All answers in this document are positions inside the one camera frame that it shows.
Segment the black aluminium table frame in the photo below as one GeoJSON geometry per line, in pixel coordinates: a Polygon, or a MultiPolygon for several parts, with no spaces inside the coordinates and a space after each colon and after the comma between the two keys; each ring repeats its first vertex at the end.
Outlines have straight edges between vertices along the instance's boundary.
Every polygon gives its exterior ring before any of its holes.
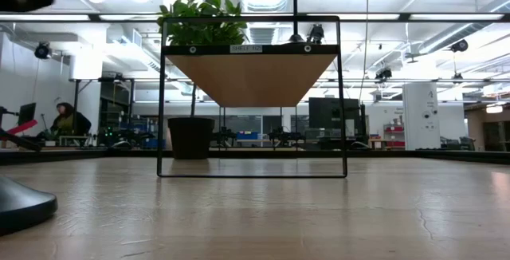
{"type": "MultiPolygon", "coordinates": [[[[210,158],[225,159],[295,159],[295,158],[339,158],[339,151],[211,151],[210,158]]],[[[154,150],[49,150],[41,152],[0,152],[0,166],[44,163],[66,160],[86,160],[96,158],[155,158],[154,150]]],[[[474,163],[496,163],[510,165],[510,152],[473,152],[446,150],[417,151],[349,151],[348,158],[424,158],[454,160],[474,163]]]]}

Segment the person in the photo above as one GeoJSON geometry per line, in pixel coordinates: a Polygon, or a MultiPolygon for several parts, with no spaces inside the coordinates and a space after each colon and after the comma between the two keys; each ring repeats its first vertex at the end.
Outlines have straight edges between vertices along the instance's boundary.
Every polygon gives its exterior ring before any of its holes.
{"type": "Polygon", "coordinates": [[[37,134],[39,140],[58,140],[61,136],[85,136],[90,132],[92,123],[70,103],[56,105],[57,117],[49,129],[37,134]]]}

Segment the black computer monitor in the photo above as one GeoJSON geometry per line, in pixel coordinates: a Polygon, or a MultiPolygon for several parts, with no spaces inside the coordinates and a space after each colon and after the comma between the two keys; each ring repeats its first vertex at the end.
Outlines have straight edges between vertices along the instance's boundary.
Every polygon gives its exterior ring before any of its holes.
{"type": "Polygon", "coordinates": [[[36,103],[30,103],[30,104],[24,104],[19,108],[18,112],[18,125],[21,126],[23,124],[26,124],[33,120],[35,110],[36,110],[36,103]]]}

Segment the white pillar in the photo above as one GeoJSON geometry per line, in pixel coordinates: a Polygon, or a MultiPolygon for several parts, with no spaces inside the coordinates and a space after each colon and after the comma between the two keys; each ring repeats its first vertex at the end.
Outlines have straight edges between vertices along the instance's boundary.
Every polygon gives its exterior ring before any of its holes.
{"type": "Polygon", "coordinates": [[[441,147],[437,85],[433,82],[403,86],[406,150],[441,147]]]}

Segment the large black cabinet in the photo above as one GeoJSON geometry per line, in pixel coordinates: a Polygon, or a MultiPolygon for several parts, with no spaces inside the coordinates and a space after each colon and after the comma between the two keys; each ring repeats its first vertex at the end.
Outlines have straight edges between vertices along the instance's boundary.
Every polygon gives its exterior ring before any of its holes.
{"type": "MultiPolygon", "coordinates": [[[[357,136],[362,131],[362,118],[357,99],[343,100],[344,119],[346,120],[346,136],[357,136]]],[[[308,116],[310,128],[336,129],[342,128],[342,116],[338,98],[310,98],[308,100],[308,116]]]]}

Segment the red object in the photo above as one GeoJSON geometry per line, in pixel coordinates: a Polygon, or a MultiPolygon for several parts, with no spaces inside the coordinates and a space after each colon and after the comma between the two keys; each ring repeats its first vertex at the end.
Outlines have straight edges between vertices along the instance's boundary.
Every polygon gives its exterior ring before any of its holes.
{"type": "Polygon", "coordinates": [[[24,132],[24,131],[34,127],[35,125],[37,125],[37,121],[36,120],[30,120],[28,122],[25,122],[24,124],[20,124],[17,127],[14,127],[14,128],[11,128],[10,130],[7,130],[6,132],[11,134],[11,135],[16,135],[16,134],[18,134],[20,132],[24,132]]]}

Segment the green potted plant black pot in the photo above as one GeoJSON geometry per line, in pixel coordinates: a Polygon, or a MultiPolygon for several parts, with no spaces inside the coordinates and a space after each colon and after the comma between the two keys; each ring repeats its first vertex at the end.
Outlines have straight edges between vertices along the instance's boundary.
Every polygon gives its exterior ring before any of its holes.
{"type": "MultiPolygon", "coordinates": [[[[167,32],[170,45],[241,45],[245,41],[244,22],[175,22],[168,18],[238,17],[241,5],[230,0],[175,0],[170,9],[160,6],[157,23],[167,32]]],[[[214,120],[196,117],[195,104],[188,117],[168,120],[173,156],[177,160],[208,157],[214,120]]]]}

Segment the wooden shelf with black frame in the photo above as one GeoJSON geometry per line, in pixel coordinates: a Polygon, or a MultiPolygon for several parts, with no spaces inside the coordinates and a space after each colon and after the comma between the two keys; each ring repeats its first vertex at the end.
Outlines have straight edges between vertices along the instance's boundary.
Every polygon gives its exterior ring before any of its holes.
{"type": "MultiPolygon", "coordinates": [[[[244,15],[240,17],[168,18],[175,22],[292,22],[292,15],[244,15]]],[[[347,178],[346,120],[343,111],[340,18],[335,15],[298,14],[300,22],[335,24],[336,45],[165,45],[162,32],[159,77],[159,134],[156,174],[162,178],[234,178],[234,179],[345,179],[347,178]],[[223,108],[296,107],[304,94],[334,61],[338,67],[340,115],[342,116],[341,165],[338,175],[164,175],[163,114],[165,107],[166,57],[200,89],[223,108]]]]}

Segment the red storage shelf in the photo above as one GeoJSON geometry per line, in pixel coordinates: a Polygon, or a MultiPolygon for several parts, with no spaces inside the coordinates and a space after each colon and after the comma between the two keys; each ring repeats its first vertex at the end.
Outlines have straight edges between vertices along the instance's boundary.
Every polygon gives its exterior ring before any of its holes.
{"type": "Polygon", "coordinates": [[[403,124],[385,124],[383,132],[386,149],[403,150],[405,148],[405,130],[403,124]]]}

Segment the black candle stick holder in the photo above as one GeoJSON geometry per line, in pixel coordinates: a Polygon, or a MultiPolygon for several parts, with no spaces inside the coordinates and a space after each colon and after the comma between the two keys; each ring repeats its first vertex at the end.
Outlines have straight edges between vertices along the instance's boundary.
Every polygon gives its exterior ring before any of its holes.
{"type": "Polygon", "coordinates": [[[58,202],[54,194],[0,176],[0,236],[43,223],[57,209],[58,202]]]}
{"type": "Polygon", "coordinates": [[[299,25],[298,25],[298,0],[292,0],[292,35],[288,39],[288,45],[295,45],[298,43],[304,42],[304,39],[299,34],[299,25]]]}

